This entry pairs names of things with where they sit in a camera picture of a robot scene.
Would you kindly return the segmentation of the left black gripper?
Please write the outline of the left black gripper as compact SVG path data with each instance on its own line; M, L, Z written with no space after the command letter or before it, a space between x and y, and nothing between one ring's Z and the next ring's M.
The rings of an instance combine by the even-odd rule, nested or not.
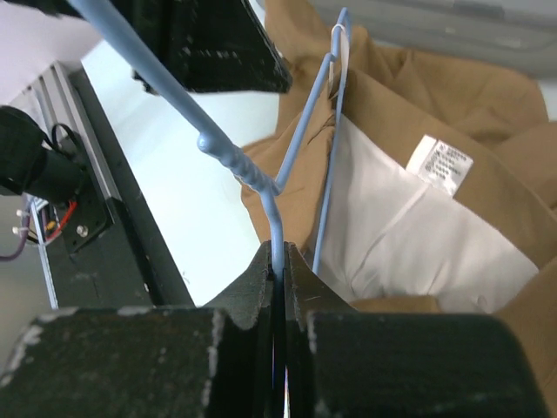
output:
M292 76L247 1L114 1L189 92L285 93Z

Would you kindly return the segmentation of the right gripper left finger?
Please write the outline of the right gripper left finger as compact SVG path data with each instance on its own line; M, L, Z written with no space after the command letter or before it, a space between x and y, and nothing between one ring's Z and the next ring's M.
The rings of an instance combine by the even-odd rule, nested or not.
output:
M263 244L203 307L38 316L2 373L2 416L271 416L270 264Z

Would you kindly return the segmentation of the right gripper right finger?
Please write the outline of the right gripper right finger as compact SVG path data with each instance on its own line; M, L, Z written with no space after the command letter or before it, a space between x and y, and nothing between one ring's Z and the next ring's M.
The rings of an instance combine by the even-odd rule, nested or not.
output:
M351 305L285 250L291 416L548 416L547 269L497 313L449 314L430 298Z

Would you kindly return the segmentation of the tan garment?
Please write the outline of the tan garment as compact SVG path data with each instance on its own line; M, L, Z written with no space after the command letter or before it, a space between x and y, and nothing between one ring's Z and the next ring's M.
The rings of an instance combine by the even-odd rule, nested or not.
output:
M380 46L353 26L277 204L287 244L343 301L495 314L549 271L556 414L556 124L507 69Z

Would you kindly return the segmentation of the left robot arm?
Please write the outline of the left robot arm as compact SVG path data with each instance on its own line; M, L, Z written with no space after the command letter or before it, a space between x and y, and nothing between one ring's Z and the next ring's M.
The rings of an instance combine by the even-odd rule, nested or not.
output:
M285 93L292 77L247 1L112 1L181 91ZM25 192L61 204L82 184L83 169L25 112L1 108L1 193Z

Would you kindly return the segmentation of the clear plastic tray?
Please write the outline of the clear plastic tray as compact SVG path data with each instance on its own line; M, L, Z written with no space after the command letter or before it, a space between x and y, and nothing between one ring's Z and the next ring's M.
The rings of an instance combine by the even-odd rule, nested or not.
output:
M347 8L378 40L556 77L555 1L313 1L328 23Z

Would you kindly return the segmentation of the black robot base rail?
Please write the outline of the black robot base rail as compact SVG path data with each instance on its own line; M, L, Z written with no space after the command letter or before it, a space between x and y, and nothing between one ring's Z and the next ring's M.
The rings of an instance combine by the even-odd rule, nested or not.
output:
M192 305L192 298L84 68L53 63L9 104L83 169L75 196L24 200L15 234L38 251L50 305Z

